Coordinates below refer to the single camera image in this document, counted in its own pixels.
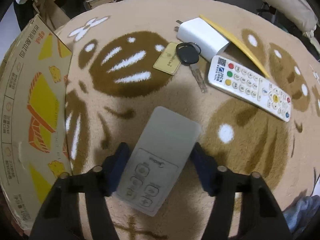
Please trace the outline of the white air conditioner remote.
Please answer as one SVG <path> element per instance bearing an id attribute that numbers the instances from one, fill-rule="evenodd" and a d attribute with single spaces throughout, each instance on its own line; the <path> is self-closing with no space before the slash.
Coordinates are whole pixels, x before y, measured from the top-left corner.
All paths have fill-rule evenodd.
<path id="1" fill-rule="evenodd" d="M 200 133 L 197 122 L 156 107 L 121 175 L 117 197 L 153 217 L 178 180 Z"/>

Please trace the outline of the white TV remote coloured buttons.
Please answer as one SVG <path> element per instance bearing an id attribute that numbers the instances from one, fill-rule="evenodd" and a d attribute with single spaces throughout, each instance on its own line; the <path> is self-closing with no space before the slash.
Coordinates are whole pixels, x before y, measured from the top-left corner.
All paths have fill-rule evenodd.
<path id="1" fill-rule="evenodd" d="M 288 122 L 291 98 L 275 84 L 247 67 L 220 55 L 212 58 L 208 82 L 229 95 L 249 102 Z"/>

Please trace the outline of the cardboard box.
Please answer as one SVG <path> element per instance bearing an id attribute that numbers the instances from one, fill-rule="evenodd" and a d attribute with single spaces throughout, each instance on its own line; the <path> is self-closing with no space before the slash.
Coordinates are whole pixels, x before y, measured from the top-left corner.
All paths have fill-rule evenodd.
<path id="1" fill-rule="evenodd" d="M 1 187 L 23 230 L 71 165 L 65 132 L 72 52 L 35 16 L 1 64 Z"/>

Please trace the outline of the white power adapter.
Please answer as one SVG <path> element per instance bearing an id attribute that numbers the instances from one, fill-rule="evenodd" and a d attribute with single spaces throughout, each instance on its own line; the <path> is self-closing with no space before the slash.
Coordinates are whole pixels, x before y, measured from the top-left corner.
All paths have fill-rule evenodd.
<path id="1" fill-rule="evenodd" d="M 176 30 L 177 38 L 197 44 L 201 49 L 200 55 L 208 62 L 230 44 L 227 38 L 199 17 L 182 22 Z"/>

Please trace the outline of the black single car key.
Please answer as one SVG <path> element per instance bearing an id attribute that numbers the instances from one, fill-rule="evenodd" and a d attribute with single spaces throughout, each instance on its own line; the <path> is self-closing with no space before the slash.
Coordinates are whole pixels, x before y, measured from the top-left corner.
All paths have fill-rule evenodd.
<path id="1" fill-rule="evenodd" d="M 202 93 L 207 93 L 207 87 L 201 75 L 198 62 L 201 48 L 194 42 L 182 42 L 176 46 L 176 55 L 181 64 L 188 66 Z"/>

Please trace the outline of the gold card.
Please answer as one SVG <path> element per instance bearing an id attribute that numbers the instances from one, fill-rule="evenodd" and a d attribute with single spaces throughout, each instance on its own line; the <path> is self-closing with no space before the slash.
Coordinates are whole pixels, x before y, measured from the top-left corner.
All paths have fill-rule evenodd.
<path id="1" fill-rule="evenodd" d="M 181 62 L 176 54 L 177 44 L 170 42 L 161 52 L 153 68 L 169 75 L 175 75 Z"/>

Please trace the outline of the beige tote bag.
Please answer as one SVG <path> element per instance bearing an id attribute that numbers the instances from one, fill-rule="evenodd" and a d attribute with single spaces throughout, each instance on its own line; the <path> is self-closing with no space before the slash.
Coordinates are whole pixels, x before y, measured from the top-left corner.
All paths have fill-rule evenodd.
<path id="1" fill-rule="evenodd" d="M 34 0 L 33 7 L 52 30 L 65 25 L 70 18 L 62 7 L 67 0 Z"/>

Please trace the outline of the cream office chair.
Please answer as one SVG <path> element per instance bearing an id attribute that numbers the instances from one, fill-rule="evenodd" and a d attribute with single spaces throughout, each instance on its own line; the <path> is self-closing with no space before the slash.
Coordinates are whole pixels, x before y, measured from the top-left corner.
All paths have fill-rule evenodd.
<path id="1" fill-rule="evenodd" d="M 318 17 L 307 0 L 262 0 L 293 22 L 308 39 L 314 38 Z"/>

